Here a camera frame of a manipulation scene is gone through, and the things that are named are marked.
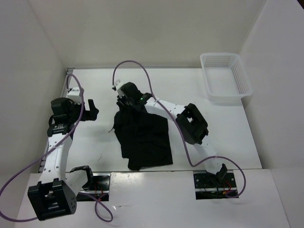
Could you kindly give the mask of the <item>black shorts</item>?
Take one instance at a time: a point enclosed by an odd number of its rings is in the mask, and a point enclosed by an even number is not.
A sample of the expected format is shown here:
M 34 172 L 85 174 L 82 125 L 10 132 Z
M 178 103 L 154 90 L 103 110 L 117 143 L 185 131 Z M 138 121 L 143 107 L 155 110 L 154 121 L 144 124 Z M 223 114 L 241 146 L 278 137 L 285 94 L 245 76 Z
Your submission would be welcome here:
M 128 169 L 172 165 L 168 120 L 164 117 L 138 112 L 129 106 L 119 106 L 114 116 L 114 133 L 121 146 Z

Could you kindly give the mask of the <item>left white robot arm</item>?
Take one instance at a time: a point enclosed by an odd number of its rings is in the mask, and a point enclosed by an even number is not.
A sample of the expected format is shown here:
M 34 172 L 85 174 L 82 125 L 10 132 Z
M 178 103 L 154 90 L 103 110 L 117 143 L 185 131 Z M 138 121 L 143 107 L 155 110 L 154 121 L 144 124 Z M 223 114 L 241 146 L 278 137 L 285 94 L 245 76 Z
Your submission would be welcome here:
M 77 120 L 95 121 L 99 110 L 92 99 L 89 110 L 80 98 L 60 97 L 51 101 L 53 114 L 48 122 L 49 155 L 38 183 L 28 189 L 28 199 L 40 221 L 74 214 L 76 197 L 89 190 L 95 178 L 89 166 L 74 167 L 66 171 L 69 149 L 73 142 L 72 129 Z

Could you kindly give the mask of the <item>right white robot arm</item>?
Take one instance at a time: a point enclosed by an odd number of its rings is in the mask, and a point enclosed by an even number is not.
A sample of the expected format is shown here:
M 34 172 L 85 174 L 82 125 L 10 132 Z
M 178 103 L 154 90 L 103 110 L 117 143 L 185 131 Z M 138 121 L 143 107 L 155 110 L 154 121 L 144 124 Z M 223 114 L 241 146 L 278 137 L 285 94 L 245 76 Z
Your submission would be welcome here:
M 209 183 L 218 187 L 225 181 L 226 165 L 219 162 L 217 153 L 209 138 L 208 124 L 196 105 L 173 104 L 154 98 L 151 93 L 141 93 L 132 83 L 114 82 L 113 90 L 118 93 L 117 101 L 137 113 L 153 114 L 173 121 L 185 143 L 193 145 L 197 152 L 209 159 L 205 168 Z

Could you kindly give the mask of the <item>white plastic basket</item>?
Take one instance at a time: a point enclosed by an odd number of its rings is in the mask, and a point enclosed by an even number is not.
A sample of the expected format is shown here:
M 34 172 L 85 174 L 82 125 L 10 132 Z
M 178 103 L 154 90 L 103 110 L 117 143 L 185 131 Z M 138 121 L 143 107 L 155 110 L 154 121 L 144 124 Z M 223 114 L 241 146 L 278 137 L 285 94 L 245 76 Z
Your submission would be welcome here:
M 200 62 L 209 100 L 232 104 L 252 96 L 253 89 L 238 54 L 204 53 Z

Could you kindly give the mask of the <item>aluminium table edge rail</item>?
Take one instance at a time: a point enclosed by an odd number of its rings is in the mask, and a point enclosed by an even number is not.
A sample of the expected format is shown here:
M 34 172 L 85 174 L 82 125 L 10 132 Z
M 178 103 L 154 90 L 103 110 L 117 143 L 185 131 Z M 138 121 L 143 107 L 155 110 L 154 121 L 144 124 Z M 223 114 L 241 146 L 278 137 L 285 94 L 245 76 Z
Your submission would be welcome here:
M 62 92 L 59 98 L 55 98 L 51 101 L 51 110 L 52 115 L 48 121 L 48 130 L 47 136 L 54 136 L 56 133 L 63 132 L 64 130 L 56 130 L 56 124 L 62 124 L 64 121 L 68 119 L 68 112 L 71 109 L 71 104 L 68 104 L 69 101 L 66 98 L 67 95 L 67 86 L 69 85 L 69 79 L 67 78 L 68 75 L 72 74 L 74 71 L 73 68 L 68 68 L 66 71 L 66 78 L 64 80 Z

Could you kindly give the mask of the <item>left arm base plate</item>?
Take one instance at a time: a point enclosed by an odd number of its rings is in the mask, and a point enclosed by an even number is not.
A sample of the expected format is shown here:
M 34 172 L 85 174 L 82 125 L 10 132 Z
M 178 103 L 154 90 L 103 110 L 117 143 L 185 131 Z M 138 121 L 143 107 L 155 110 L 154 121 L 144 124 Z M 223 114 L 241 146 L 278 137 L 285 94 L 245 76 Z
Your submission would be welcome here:
M 74 192 L 75 200 L 77 202 L 93 201 L 93 199 L 87 195 L 90 195 L 95 199 L 101 197 L 99 201 L 108 201 L 110 177 L 111 175 L 109 173 L 98 173 L 88 178 L 85 171 L 75 171 L 66 173 L 65 182 Z

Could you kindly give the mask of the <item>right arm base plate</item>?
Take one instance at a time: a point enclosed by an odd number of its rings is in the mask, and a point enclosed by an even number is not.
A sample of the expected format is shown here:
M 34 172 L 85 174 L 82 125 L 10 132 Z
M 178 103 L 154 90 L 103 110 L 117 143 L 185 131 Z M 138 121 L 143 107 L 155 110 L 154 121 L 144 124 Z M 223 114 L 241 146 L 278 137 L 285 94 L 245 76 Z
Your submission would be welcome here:
M 221 183 L 217 183 L 206 172 L 194 172 L 194 187 L 196 200 L 228 199 L 238 194 L 234 173 L 229 171 Z

